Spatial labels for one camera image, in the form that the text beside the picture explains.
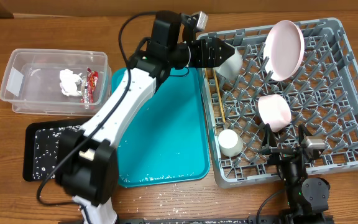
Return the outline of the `white cup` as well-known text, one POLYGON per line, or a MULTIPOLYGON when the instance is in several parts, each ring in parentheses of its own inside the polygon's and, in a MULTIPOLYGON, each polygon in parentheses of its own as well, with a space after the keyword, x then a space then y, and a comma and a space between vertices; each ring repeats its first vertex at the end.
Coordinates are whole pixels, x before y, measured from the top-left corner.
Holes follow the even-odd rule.
POLYGON ((219 133, 218 143, 221 153, 227 157, 236 156, 242 152, 242 139, 231 129, 225 129, 219 133))

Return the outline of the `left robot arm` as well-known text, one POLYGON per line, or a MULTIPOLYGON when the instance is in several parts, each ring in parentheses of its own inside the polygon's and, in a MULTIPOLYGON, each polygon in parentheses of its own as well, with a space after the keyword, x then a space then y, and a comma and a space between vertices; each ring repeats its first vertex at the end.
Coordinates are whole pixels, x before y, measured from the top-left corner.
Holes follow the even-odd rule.
POLYGON ((71 196, 84 223, 117 223, 111 195, 119 179, 117 150, 141 107, 154 96, 172 69, 230 66, 242 63, 235 47, 214 37, 198 40, 205 29, 204 12, 192 15, 154 12, 152 33, 131 56, 124 56, 125 74, 103 107, 75 133, 59 140, 57 163, 48 174, 71 196))

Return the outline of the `wooden chopstick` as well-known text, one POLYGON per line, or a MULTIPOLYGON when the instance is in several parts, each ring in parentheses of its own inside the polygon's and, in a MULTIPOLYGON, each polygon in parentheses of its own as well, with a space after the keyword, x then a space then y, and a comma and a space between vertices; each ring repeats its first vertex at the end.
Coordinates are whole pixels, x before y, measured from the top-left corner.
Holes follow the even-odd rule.
POLYGON ((209 85, 209 80, 210 80, 210 70, 209 69, 205 70, 205 77, 206 77, 206 83, 207 83, 208 89, 210 90, 211 87, 209 85))
POLYGON ((214 82, 215 82, 215 87, 216 87, 216 93, 218 95, 218 102, 219 102, 219 109, 221 112, 221 117, 222 117, 222 121, 223 123, 226 123, 226 117, 224 114, 224 106, 222 103, 222 98, 221 98, 221 93, 220 93, 220 89, 219 89, 219 83, 218 83, 218 78, 216 75, 216 71, 214 69, 212 69, 212 73, 213 73, 213 78, 214 78, 214 82))

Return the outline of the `grey bowl with rice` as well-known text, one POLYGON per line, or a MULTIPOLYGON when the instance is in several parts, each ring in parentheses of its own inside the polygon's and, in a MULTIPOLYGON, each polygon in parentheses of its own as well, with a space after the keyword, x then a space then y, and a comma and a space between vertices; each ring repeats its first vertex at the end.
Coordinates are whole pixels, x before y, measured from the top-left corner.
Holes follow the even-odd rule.
POLYGON ((235 49, 234 54, 230 56, 222 65, 214 68, 214 71, 224 78, 235 80, 239 75, 242 64, 242 55, 235 49))

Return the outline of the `large white plate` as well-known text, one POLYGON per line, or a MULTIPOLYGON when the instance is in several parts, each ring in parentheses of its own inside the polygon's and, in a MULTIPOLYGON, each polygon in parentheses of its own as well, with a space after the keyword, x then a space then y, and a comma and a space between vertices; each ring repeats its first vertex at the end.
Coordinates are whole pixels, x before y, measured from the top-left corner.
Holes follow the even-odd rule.
POLYGON ((263 57, 268 57, 266 72, 271 79, 284 81, 298 71, 305 50, 305 41, 300 28, 289 20, 276 23, 265 41, 263 57))

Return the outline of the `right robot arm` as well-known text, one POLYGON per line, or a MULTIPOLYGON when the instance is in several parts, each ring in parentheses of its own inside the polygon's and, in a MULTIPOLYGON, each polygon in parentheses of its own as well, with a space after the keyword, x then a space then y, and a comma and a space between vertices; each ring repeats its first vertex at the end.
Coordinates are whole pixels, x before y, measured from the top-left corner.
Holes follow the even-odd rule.
POLYGON ((310 178, 306 171, 306 164, 319 159, 326 149, 324 141, 301 124, 298 127, 298 145, 280 149, 268 124, 264 126, 264 132, 259 154, 268 155, 267 164, 276 167, 284 188, 262 203, 256 221, 261 221, 260 213, 265 204, 285 192, 289 208, 279 213, 276 223, 333 223, 332 217, 324 215, 329 209, 329 182, 320 177, 310 178))

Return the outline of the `grey dishwasher rack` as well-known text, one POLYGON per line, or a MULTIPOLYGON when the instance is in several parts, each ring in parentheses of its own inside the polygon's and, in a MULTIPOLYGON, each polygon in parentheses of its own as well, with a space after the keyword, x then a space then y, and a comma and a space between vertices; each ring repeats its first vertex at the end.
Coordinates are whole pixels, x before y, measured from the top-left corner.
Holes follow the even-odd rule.
POLYGON ((274 166, 259 154, 264 138, 257 103, 260 97, 282 96, 291 110, 291 123, 275 139, 279 148, 298 144, 298 126, 304 124, 321 137, 326 150, 306 165, 309 174, 328 174, 358 169, 358 64, 340 20, 325 18, 300 21, 305 54, 298 71, 276 82, 266 72, 263 57, 269 26, 202 34, 235 46, 243 64, 235 80, 217 75, 226 123, 219 109, 213 73, 208 89, 205 70, 200 71, 202 97, 208 123, 209 144, 216 183, 225 189, 278 180, 274 166), (227 157, 221 153, 218 135, 225 129, 242 139, 242 152, 227 157))

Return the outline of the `red silver snack wrapper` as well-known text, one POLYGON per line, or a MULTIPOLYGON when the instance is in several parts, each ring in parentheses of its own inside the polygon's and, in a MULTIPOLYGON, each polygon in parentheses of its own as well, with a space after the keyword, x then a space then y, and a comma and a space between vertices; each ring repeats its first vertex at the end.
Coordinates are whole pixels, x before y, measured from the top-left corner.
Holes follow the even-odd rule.
POLYGON ((81 77, 81 94, 83 103, 94 103, 94 91, 99 78, 97 71, 86 69, 87 74, 81 77))

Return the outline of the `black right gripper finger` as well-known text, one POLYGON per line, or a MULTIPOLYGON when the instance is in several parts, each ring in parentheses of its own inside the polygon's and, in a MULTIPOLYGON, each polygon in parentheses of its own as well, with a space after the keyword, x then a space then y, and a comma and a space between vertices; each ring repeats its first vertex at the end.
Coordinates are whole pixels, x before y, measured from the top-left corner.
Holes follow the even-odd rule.
POLYGON ((298 126, 298 138, 304 139, 305 137, 311 137, 313 134, 310 133, 310 131, 306 128, 304 124, 300 124, 298 126))
POLYGON ((262 149, 265 149, 266 147, 277 147, 275 135, 269 124, 264 126, 264 139, 261 143, 262 149))

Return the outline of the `white napkin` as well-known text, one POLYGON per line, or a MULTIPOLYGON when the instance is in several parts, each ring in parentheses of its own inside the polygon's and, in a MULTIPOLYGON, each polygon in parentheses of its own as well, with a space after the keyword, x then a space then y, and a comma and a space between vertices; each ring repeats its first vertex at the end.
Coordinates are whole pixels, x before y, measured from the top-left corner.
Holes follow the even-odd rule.
POLYGON ((81 96, 82 93, 78 89, 78 85, 81 84, 81 74, 74 74, 70 69, 64 69, 60 71, 60 88, 65 96, 81 96))

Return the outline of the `small pink bowl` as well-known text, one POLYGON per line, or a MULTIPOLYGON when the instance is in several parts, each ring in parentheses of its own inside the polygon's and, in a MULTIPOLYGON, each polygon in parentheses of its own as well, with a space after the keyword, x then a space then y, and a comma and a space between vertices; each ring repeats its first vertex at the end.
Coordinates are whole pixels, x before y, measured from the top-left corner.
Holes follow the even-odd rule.
POLYGON ((291 123, 290 107, 286 100, 278 94, 260 97, 257 109, 263 123, 269 124, 275 133, 291 123))

